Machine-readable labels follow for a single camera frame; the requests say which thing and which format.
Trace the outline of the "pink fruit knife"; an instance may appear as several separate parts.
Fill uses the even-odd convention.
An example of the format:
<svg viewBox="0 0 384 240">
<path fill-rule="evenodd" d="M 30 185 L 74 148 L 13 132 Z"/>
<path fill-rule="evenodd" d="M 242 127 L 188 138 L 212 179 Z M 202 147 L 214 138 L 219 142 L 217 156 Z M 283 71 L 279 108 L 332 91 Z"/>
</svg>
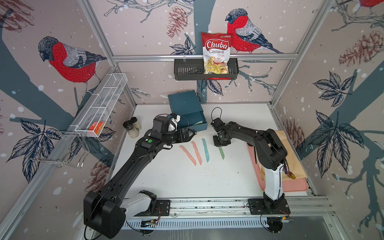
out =
<svg viewBox="0 0 384 240">
<path fill-rule="evenodd" d="M 193 158 L 193 156 L 188 152 L 188 150 L 182 145 L 180 145 L 180 149 L 187 155 L 187 157 L 191 160 L 191 162 L 194 164 L 194 166 L 196 166 L 197 162 Z"/>
<path fill-rule="evenodd" d="M 196 156 L 197 156 L 197 158 L 198 158 L 199 164 L 200 164 L 200 166 L 201 166 L 202 163 L 203 163 L 203 161 L 202 161 L 201 155 L 200 155 L 200 153 L 199 153 L 198 147 L 197 147 L 197 145 L 196 145 L 196 143 L 195 143 L 194 141 L 192 141 L 192 145 L 193 145 L 193 148 L 194 148 L 194 150 L 195 150 L 195 154 L 196 154 Z"/>
</svg>

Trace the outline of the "teal fruit knife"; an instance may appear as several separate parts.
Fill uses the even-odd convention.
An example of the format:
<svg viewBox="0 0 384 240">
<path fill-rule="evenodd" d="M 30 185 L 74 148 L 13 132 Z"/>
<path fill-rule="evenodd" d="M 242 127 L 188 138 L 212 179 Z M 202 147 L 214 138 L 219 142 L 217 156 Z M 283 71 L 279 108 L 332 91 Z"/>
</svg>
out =
<svg viewBox="0 0 384 240">
<path fill-rule="evenodd" d="M 204 146 L 204 152 L 205 152 L 206 161 L 208 163 L 209 160 L 210 160 L 210 155 L 209 155 L 209 151 L 208 151 L 207 142 L 206 142 L 206 140 L 204 138 L 202 138 L 202 142 L 203 142 L 203 146 Z"/>
</svg>

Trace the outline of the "teal yellow drawer cabinet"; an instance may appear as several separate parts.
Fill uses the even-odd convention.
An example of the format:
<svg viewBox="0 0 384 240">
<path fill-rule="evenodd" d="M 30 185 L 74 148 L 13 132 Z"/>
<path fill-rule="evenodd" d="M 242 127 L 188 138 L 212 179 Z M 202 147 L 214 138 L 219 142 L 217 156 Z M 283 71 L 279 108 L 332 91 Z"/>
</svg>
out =
<svg viewBox="0 0 384 240">
<path fill-rule="evenodd" d="M 208 124 L 204 111 L 194 90 L 172 94 L 168 98 L 172 113 L 181 116 L 179 128 L 189 128 L 196 132 L 207 130 Z M 204 121 L 204 123 L 193 126 L 198 121 Z"/>
</svg>

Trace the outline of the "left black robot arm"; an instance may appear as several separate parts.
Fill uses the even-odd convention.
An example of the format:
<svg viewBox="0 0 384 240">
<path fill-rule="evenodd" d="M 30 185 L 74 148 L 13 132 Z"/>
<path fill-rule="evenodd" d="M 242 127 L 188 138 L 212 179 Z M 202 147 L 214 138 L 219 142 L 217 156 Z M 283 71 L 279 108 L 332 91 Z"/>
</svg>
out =
<svg viewBox="0 0 384 240">
<path fill-rule="evenodd" d="M 160 134 L 148 130 L 136 144 L 132 155 L 121 169 L 98 192 L 90 192 L 84 198 L 84 224 L 108 239 L 114 238 L 124 226 L 126 219 L 138 214 L 161 215 L 157 207 L 157 196 L 142 190 L 130 198 L 124 206 L 123 200 L 143 169 L 161 150 L 170 150 L 174 144 L 189 142 L 196 131 L 184 128 L 171 134 Z"/>
</svg>

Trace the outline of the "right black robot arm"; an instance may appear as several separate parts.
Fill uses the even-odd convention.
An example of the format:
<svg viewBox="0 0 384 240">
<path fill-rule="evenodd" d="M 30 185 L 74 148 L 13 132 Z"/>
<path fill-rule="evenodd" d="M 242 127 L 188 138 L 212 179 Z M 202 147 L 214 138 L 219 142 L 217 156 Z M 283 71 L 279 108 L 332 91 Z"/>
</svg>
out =
<svg viewBox="0 0 384 240">
<path fill-rule="evenodd" d="M 283 191 L 283 168 L 288 152 L 277 133 L 243 127 L 235 122 L 224 123 L 220 118 L 211 122 L 216 131 L 213 136 L 215 147 L 231 144 L 231 139 L 238 139 L 254 147 L 259 163 L 265 168 L 266 187 L 263 194 L 267 210 L 279 207 L 285 199 Z"/>
</svg>

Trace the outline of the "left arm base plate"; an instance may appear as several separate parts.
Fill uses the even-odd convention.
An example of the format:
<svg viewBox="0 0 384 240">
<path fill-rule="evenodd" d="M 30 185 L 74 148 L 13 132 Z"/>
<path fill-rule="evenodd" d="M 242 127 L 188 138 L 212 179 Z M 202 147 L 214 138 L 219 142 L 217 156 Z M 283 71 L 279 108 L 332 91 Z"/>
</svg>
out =
<svg viewBox="0 0 384 240">
<path fill-rule="evenodd" d="M 156 203 L 150 203 L 150 207 L 147 211 L 136 214 L 136 217 L 158 217 L 170 215 L 170 200 L 156 200 Z"/>
</svg>

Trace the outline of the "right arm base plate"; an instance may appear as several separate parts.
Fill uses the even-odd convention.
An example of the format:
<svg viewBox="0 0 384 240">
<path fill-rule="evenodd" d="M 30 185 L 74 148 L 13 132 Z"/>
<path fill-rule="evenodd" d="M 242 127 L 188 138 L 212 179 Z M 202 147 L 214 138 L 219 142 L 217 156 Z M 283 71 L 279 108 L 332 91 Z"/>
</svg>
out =
<svg viewBox="0 0 384 240">
<path fill-rule="evenodd" d="M 283 197 L 276 201 L 264 198 L 248 199 L 247 206 L 251 215 L 290 215 L 291 210 L 287 200 Z"/>
</svg>

